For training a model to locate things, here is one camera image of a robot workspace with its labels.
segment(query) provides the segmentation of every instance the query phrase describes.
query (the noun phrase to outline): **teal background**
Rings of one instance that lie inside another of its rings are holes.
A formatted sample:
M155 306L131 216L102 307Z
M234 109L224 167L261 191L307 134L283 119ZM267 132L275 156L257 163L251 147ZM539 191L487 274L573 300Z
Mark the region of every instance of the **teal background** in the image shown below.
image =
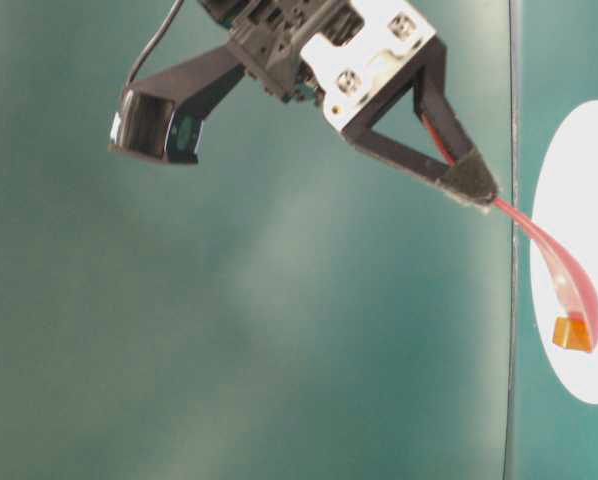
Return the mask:
M519 203L532 211L543 158L575 107L598 99L598 0L516 0ZM586 159L582 158L582 168ZM598 479L598 407L554 375L537 330L521 237L517 345L508 477Z
M225 41L187 4L144 74ZM416 5L507 196L508 4ZM0 479L501 478L510 223L250 80L199 167L108 153L169 7L0 0Z

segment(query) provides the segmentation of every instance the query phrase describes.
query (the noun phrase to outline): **red flexible strip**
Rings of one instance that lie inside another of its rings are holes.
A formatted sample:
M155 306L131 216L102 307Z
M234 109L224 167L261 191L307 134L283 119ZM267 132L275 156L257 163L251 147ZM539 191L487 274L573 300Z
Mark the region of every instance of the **red flexible strip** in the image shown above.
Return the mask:
M425 115L422 115L422 121L448 164L454 165L455 159L446 150L439 134ZM594 350L598 343L598 295L586 271L565 248L522 212L501 198L497 198L494 204L512 218L539 247L550 270L559 302L570 319L585 323L591 348Z

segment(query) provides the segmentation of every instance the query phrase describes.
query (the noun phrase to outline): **screw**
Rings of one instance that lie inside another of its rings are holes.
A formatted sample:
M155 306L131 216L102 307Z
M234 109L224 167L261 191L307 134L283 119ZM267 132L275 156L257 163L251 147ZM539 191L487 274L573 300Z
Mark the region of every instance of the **screw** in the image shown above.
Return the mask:
M361 78L352 70L346 70L337 79L337 85L346 95L352 95L361 86Z
M394 33L400 40L407 39L416 29L417 26L415 25L415 22L413 22L405 13L400 13L392 22L390 22L390 30L392 30L392 33Z

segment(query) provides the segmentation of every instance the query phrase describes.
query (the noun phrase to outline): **gray edge line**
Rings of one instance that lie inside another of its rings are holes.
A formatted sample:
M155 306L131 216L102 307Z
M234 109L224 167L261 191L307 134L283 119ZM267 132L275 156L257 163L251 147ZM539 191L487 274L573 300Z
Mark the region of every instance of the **gray edge line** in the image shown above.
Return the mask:
M510 86L511 86L511 135L512 135L512 204L519 206L519 84L520 84L520 2L510 0ZM506 421L506 440L504 447L504 480L512 475L512 447L514 436L514 384L517 363L517 299L519 293L519 232L512 224L512 269L511 269L511 307L510 307L510 360L508 372L508 415Z

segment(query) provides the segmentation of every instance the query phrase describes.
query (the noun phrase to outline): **white circle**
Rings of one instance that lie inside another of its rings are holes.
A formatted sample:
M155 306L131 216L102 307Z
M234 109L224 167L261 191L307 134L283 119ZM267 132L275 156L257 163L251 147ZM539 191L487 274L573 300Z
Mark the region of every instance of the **white circle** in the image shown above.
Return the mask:
M598 293L598 101L577 107L557 130L539 177L533 220L580 262ZM530 268L537 326L550 364L572 395L598 405L598 345L590 354L552 343L555 320L565 313L534 245Z

